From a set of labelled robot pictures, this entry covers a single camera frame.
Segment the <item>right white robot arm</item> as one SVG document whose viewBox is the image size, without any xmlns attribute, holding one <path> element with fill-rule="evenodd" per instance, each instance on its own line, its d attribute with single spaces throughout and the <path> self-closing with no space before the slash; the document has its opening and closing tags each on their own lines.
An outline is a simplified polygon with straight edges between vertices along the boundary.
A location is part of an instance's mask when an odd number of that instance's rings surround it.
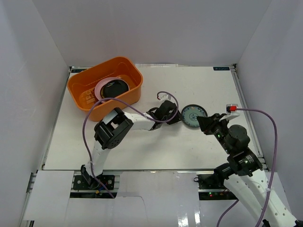
<svg viewBox="0 0 303 227">
<path fill-rule="evenodd" d="M 201 131 L 213 135 L 227 153 L 227 163 L 214 169 L 209 180 L 218 188 L 229 189 L 262 227 L 301 227 L 272 190 L 272 179 L 258 157 L 250 150 L 247 130 L 238 124 L 228 126 L 229 115 L 197 117 Z"/>
</svg>

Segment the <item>blue floral round plate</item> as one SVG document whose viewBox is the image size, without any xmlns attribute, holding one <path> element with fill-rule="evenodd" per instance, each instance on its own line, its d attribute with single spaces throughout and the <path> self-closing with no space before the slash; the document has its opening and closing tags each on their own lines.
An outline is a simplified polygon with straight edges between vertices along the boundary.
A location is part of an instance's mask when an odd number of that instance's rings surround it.
<svg viewBox="0 0 303 227">
<path fill-rule="evenodd" d="M 182 122 L 191 129 L 198 129 L 199 123 L 197 117 L 207 117 L 207 111 L 196 104 L 190 104 L 185 106 L 181 111 Z"/>
</svg>

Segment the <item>pink round plate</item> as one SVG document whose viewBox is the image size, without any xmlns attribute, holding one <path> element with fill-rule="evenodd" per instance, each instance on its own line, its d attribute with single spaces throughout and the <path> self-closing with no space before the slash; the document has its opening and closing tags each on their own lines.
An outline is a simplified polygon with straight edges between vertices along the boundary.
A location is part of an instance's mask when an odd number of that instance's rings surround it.
<svg viewBox="0 0 303 227">
<path fill-rule="evenodd" d="M 121 78 L 109 77 L 102 79 L 94 88 L 94 95 L 97 100 L 108 97 L 117 97 L 129 91 L 129 85 Z"/>
</svg>

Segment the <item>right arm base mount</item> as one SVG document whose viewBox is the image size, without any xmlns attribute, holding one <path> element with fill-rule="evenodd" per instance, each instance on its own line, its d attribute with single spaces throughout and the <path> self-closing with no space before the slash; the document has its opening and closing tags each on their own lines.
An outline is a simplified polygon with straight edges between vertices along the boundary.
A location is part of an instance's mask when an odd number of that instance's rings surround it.
<svg viewBox="0 0 303 227">
<path fill-rule="evenodd" d="M 215 184 L 211 174 L 199 174 L 193 181 L 198 184 L 200 201 L 236 200 L 236 196 L 222 185 Z"/>
</svg>

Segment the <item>black round plate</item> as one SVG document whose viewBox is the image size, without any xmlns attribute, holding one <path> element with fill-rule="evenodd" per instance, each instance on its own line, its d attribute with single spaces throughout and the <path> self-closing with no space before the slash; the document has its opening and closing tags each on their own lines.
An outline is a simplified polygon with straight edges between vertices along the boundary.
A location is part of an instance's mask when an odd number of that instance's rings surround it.
<svg viewBox="0 0 303 227">
<path fill-rule="evenodd" d="M 117 97 L 125 92 L 129 91 L 128 84 L 120 79 L 112 80 L 106 83 L 100 90 L 102 98 Z"/>
</svg>

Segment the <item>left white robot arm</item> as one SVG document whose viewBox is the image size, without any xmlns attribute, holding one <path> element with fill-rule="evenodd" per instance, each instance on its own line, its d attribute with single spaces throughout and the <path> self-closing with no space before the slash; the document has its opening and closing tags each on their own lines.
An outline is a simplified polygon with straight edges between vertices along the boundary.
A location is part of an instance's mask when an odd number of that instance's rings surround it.
<svg viewBox="0 0 303 227">
<path fill-rule="evenodd" d="M 178 102 L 165 100 L 160 107 L 150 109 L 146 113 L 136 110 L 136 113 L 127 113 L 119 107 L 114 108 L 94 127 L 94 148 L 90 151 L 86 137 L 85 126 L 82 127 L 84 145 L 89 154 L 87 164 L 81 166 L 81 176 L 84 183 L 91 189 L 102 185 L 100 176 L 103 174 L 104 164 L 109 152 L 117 147 L 130 130 L 154 131 L 164 123 L 171 125 L 181 121 Z"/>
</svg>

